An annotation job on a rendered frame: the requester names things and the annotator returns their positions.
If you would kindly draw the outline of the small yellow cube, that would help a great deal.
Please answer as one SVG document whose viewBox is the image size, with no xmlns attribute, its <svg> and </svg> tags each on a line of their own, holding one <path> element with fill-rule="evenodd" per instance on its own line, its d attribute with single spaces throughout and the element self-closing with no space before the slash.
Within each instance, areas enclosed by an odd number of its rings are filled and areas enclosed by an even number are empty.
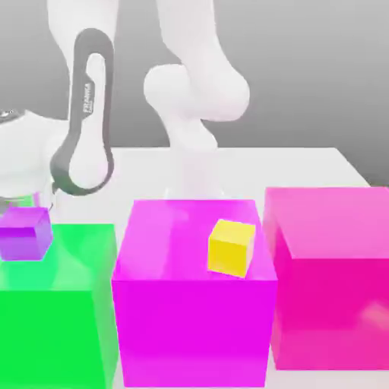
<svg viewBox="0 0 389 389">
<path fill-rule="evenodd" d="M 245 278 L 253 258 L 256 226 L 219 219 L 208 239 L 208 270 Z"/>
</svg>

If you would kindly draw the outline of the small purple cube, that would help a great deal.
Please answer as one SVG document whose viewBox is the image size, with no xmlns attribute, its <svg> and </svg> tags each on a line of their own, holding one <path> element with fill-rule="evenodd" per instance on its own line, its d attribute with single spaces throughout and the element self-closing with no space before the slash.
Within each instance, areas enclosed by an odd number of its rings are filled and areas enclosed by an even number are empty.
<svg viewBox="0 0 389 389">
<path fill-rule="evenodd" d="M 41 261 L 53 240 L 45 207 L 9 207 L 0 217 L 0 258 Z"/>
</svg>

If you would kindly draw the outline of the large magenta box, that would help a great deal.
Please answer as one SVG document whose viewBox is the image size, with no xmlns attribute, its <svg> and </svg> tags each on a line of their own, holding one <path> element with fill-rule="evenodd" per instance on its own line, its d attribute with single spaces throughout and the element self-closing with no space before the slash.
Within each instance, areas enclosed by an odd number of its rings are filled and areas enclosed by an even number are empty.
<svg viewBox="0 0 389 389">
<path fill-rule="evenodd" d="M 263 387 L 277 276 L 257 231 L 245 278 L 207 268 L 220 219 L 259 226 L 253 200 L 137 200 L 112 275 L 126 387 Z"/>
</svg>

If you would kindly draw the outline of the large pink box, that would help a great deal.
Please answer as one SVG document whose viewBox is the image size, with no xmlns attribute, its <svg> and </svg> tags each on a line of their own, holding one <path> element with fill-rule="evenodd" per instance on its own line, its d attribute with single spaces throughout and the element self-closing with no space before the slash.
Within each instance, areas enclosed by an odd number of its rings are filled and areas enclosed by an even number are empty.
<svg viewBox="0 0 389 389">
<path fill-rule="evenodd" d="M 389 188 L 268 188 L 278 370 L 389 371 Z"/>
</svg>

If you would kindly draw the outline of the large green box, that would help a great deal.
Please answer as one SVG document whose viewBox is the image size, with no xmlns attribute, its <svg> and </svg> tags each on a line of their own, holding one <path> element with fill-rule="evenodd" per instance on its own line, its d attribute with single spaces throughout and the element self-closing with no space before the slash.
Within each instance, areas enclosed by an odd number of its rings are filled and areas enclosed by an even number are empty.
<svg viewBox="0 0 389 389">
<path fill-rule="evenodd" d="M 112 389 L 110 223 L 56 224 L 41 261 L 0 259 L 0 389 Z"/>
</svg>

